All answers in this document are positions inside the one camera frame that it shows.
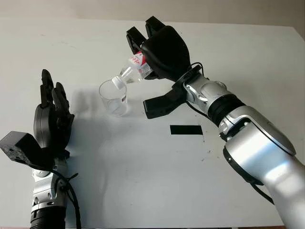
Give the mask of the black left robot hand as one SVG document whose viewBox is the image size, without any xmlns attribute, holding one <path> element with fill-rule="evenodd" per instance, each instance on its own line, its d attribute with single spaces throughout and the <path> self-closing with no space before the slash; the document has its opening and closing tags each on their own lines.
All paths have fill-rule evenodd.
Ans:
<svg viewBox="0 0 305 229">
<path fill-rule="evenodd" d="M 67 159 L 65 149 L 71 136 L 74 115 L 69 111 L 69 101 L 60 82 L 53 84 L 51 74 L 43 69 L 40 85 L 41 103 L 34 115 L 34 137 L 42 148 L 47 148 L 55 158 Z"/>
</svg>

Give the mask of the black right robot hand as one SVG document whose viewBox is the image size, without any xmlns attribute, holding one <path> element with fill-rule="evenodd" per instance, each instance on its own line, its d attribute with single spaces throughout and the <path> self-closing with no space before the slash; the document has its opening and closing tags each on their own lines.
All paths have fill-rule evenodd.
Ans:
<svg viewBox="0 0 305 229">
<path fill-rule="evenodd" d="M 191 65 L 187 45 L 172 26 L 163 24 L 154 16 L 145 21 L 145 28 L 148 38 L 134 26 L 126 32 L 133 54 L 141 52 L 152 70 L 145 79 L 176 82 Z"/>
</svg>

